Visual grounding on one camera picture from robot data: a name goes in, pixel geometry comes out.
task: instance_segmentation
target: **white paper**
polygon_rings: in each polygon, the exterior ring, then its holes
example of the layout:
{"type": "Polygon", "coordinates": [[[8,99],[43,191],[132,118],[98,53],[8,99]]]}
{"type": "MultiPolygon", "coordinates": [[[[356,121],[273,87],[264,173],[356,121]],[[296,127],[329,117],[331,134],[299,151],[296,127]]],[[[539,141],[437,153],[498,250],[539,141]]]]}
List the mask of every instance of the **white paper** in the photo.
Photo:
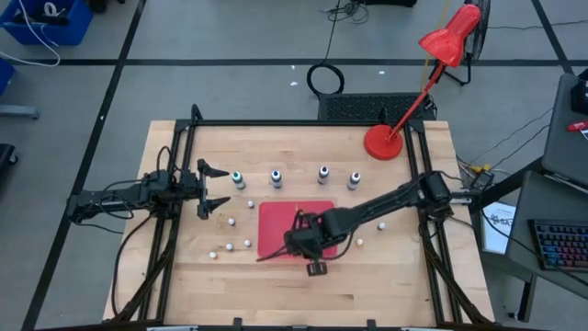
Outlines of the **white paper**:
{"type": "MultiPolygon", "coordinates": [[[[484,213],[488,216],[492,225],[506,235],[510,235],[511,233],[515,211],[516,207],[505,205],[500,202],[494,202],[484,208],[484,213]]],[[[504,255],[506,252],[506,245],[508,244],[508,238],[496,232],[483,216],[482,223],[482,250],[504,255]]]]}

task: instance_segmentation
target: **wooden table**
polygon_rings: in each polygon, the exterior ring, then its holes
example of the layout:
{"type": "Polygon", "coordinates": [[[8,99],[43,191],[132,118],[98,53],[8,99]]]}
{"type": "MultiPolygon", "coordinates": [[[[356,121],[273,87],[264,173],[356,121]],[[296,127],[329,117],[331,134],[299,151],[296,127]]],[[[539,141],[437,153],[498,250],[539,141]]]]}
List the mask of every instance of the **wooden table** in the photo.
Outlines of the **wooden table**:
{"type": "MultiPolygon", "coordinates": [[[[152,122],[139,174],[155,169],[157,152],[171,143],[174,124],[152,122]]],[[[458,176],[447,123],[426,122],[425,127],[433,168],[458,176]]],[[[402,209],[361,226],[356,238],[362,238],[364,244],[352,245],[344,257],[329,262],[325,276],[309,278],[304,267],[307,262],[301,259],[255,262],[258,209],[247,208],[248,200],[256,206],[271,200],[331,200],[336,206],[350,207],[411,179],[406,148],[391,161],[375,160],[363,148],[367,129],[197,127],[192,169],[197,159],[204,158],[215,168],[240,171],[247,188],[237,190],[230,177],[209,180],[212,198],[232,199],[207,221],[197,217],[195,200],[184,204],[165,323],[230,325],[233,317],[241,317],[245,325],[362,326],[367,319],[376,319],[380,326],[434,325],[415,209],[402,209]],[[323,165],[331,168],[326,186],[316,181],[323,165]],[[269,173],[274,169],[283,174],[282,189],[270,185],[269,173]],[[361,173],[362,179],[356,191],[349,191],[345,185],[354,171],[361,173]],[[229,218],[235,219],[236,226],[227,223],[229,218]],[[386,223],[385,231],[377,230],[379,222],[386,223]],[[244,246],[245,239],[253,242],[251,248],[244,246]],[[235,246],[234,251],[225,250],[228,243],[235,246]],[[211,251],[218,254],[217,259],[209,257],[211,251]]],[[[418,143],[415,148],[420,162],[418,143]]],[[[460,186],[455,180],[447,184],[451,188],[460,186]]],[[[466,207],[453,206],[453,210],[457,218],[469,222],[466,207]]],[[[146,214],[139,213],[128,222],[125,235],[143,215],[146,214]]],[[[155,221],[145,225],[123,251],[117,288],[119,306],[144,278],[154,225],[155,221]]],[[[447,221],[445,226],[456,281],[480,311],[493,320],[474,233],[460,223],[447,221]]],[[[450,320],[447,288],[440,278],[439,284],[445,317],[450,320]]],[[[158,292],[156,284],[150,316],[154,316],[158,292]]],[[[110,316],[107,304],[105,317],[110,316]]]]}

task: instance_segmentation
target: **blue crate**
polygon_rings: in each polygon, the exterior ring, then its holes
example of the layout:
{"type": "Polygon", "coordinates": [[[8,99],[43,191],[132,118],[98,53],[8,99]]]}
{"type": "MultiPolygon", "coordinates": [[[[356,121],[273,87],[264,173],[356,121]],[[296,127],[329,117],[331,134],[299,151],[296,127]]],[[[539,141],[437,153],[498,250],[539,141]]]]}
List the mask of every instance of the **blue crate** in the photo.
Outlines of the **blue crate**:
{"type": "MultiPolygon", "coordinates": [[[[22,3],[31,13],[43,10],[46,2],[51,2],[59,12],[62,8],[69,9],[67,17],[70,24],[67,26],[46,25],[41,31],[43,24],[31,22],[31,27],[49,45],[50,39],[58,45],[79,45],[84,38],[85,32],[92,21],[92,12],[84,0],[22,0],[22,3]]],[[[40,45],[40,41],[30,32],[27,24],[15,24],[12,22],[16,13],[20,13],[18,0],[10,1],[2,16],[0,16],[0,27],[6,29],[18,42],[24,45],[40,45]]]]}
{"type": "Polygon", "coordinates": [[[14,72],[15,68],[8,61],[0,59],[0,96],[4,94],[14,72]]]}

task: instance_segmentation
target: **rgb keyboard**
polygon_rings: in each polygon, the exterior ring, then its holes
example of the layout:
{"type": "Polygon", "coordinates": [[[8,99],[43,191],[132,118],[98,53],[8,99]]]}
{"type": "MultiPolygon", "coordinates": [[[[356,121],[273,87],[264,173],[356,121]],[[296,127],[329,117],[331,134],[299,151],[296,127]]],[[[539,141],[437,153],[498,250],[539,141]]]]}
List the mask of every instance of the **rgb keyboard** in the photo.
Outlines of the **rgb keyboard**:
{"type": "Polygon", "coordinates": [[[544,270],[558,266],[568,271],[588,271],[588,222],[529,220],[535,249],[544,259],[544,270]]]}

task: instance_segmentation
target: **gray floor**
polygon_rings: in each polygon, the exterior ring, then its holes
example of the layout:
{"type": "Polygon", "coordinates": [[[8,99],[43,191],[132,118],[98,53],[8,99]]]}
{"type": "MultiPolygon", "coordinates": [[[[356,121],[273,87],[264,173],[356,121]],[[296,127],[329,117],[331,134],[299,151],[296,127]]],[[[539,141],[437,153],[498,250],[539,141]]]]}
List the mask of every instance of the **gray floor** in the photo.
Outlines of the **gray floor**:
{"type": "MultiPolygon", "coordinates": [[[[65,59],[116,59],[134,13],[136,0],[124,6],[112,1],[96,16],[84,43],[60,48],[65,59]]],[[[330,23],[317,9],[321,1],[149,0],[130,49],[130,59],[260,59],[320,58],[330,23]]],[[[453,0],[450,13],[460,1],[453,0]]],[[[583,0],[543,0],[552,22],[588,18],[583,0]]],[[[420,0],[413,9],[376,6],[362,26],[346,23],[335,29],[334,58],[423,59],[417,41],[434,29],[443,7],[440,0],[420,0]]],[[[491,26],[540,25],[530,1],[495,0],[491,26]]],[[[585,26],[555,27],[570,59],[586,60],[585,26]]],[[[39,47],[17,44],[0,30],[0,48],[25,58],[47,58],[39,47]]],[[[542,29],[492,29],[483,59],[555,60],[542,29]]],[[[0,142],[17,146],[21,161],[0,191],[0,330],[20,327],[39,279],[65,199],[74,182],[111,66],[18,66],[5,104],[36,106],[36,121],[0,119],[0,142]]],[[[345,92],[414,92],[420,66],[341,66],[345,92]]],[[[574,68],[579,73],[584,68],[574,68]]],[[[208,119],[314,119],[318,102],[306,87],[308,66],[127,66],[85,184],[87,189],[135,177],[151,120],[188,116],[198,103],[208,119]]],[[[475,67],[473,82],[459,87],[443,79],[433,90],[439,118],[448,120],[458,154],[470,160],[511,131],[553,105],[562,70],[554,67],[475,67]]],[[[317,73],[317,86],[335,84],[317,73]]],[[[526,128],[480,163],[496,163],[548,122],[548,116],[526,128]]],[[[546,134],[505,161],[513,172],[541,155],[546,134]]],[[[507,199],[515,203],[516,196],[507,199]]],[[[97,223],[112,228],[123,223],[106,217],[97,223]]],[[[41,312],[38,327],[100,321],[120,237],[92,228],[73,228],[41,312]]],[[[486,280],[497,321],[558,330],[582,329],[588,302],[540,281],[529,324],[509,320],[518,305],[522,284],[486,268],[486,280]]]]}

